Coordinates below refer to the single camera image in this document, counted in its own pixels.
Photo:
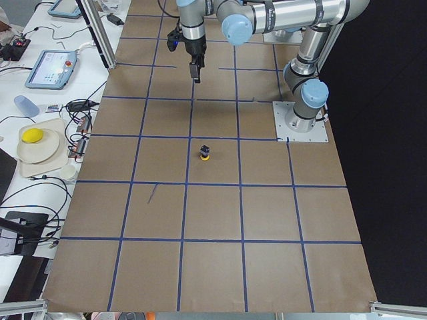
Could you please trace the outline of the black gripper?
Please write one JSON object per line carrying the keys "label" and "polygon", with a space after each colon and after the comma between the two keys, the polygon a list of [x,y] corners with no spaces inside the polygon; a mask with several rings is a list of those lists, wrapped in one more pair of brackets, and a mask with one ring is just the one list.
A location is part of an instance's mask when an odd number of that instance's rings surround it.
{"label": "black gripper", "polygon": [[207,49],[206,38],[185,39],[185,50],[191,55],[190,76],[195,83],[200,83],[201,69],[205,67],[204,57]]}

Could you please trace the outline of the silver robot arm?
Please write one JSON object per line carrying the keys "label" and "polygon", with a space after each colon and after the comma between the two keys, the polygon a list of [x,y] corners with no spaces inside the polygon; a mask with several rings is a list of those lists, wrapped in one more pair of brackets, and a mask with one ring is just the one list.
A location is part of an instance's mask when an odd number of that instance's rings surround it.
{"label": "silver robot arm", "polygon": [[179,21],[167,36],[174,51],[182,42],[191,55],[191,78],[200,82],[207,48],[204,19],[215,15],[226,40],[238,46],[255,34],[273,31],[297,31],[305,28],[298,54],[284,68],[284,80],[296,99],[286,113],[286,125],[295,132],[311,131],[317,114],[326,105],[328,86],[316,79],[320,55],[331,28],[347,23],[363,13],[368,1],[177,1]]}

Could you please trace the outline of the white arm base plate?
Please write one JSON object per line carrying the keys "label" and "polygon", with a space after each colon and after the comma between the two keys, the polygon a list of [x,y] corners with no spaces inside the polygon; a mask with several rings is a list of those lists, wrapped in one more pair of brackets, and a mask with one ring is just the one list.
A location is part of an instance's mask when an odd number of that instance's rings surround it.
{"label": "white arm base plate", "polygon": [[278,142],[327,143],[326,124],[321,111],[313,119],[302,119],[294,113],[294,102],[274,101],[274,121]]}

